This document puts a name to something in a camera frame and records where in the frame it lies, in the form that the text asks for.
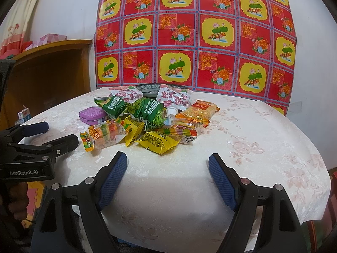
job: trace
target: orange snack package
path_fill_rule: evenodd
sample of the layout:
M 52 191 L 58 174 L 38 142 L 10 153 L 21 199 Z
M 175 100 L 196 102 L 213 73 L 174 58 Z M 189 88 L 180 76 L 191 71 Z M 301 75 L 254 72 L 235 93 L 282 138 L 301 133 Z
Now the orange snack package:
M 176 118 L 187 119 L 194 123 L 202 123 L 203 127 L 206 127 L 210 122 L 210 118 L 219 110 L 220 108 L 211 102 L 198 100 L 185 111 L 178 113 Z

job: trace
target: white wall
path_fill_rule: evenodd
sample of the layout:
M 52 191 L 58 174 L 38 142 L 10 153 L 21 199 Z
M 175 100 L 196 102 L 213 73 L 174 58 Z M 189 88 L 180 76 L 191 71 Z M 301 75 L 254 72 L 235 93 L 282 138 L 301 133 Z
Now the white wall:
M 70 39 L 93 39 L 98 0 L 38 0 L 30 40 L 47 33 L 66 35 Z M 90 87 L 96 89 L 94 48 L 89 55 Z
M 337 24 L 321 0 L 289 3 L 298 40 L 288 118 L 315 144 L 326 166 L 337 167 Z M 47 33 L 93 39 L 97 7 L 98 0 L 39 0 L 31 39 Z M 93 48 L 90 80 L 96 89 Z

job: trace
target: purple case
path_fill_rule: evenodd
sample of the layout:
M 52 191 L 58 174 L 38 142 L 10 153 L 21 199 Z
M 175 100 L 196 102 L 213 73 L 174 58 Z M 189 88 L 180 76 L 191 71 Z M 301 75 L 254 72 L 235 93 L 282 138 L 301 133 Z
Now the purple case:
M 99 124 L 108 119 L 107 113 L 99 106 L 86 108 L 79 113 L 80 120 L 88 125 Z

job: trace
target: plastic sheet on wall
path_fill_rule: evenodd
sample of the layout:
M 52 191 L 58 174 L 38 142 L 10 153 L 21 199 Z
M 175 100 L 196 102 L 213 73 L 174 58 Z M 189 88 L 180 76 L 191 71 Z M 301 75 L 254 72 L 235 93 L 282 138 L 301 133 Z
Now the plastic sheet on wall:
M 288 0 L 100 0 L 97 86 L 178 83 L 285 114 L 295 47 Z

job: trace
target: pink box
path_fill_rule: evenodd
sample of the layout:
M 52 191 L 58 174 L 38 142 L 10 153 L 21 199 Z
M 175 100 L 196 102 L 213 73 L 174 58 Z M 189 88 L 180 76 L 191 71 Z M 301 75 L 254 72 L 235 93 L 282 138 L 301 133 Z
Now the pink box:
M 30 46 L 26 48 L 26 50 L 30 50 L 31 48 L 34 48 L 40 45 L 45 45 L 45 44 L 49 44 L 49 43 L 53 43 L 57 41 L 64 41 L 64 40 L 67 40 L 67 36 L 48 33 L 44 35 L 43 37 L 41 37 L 39 41 L 34 41 Z

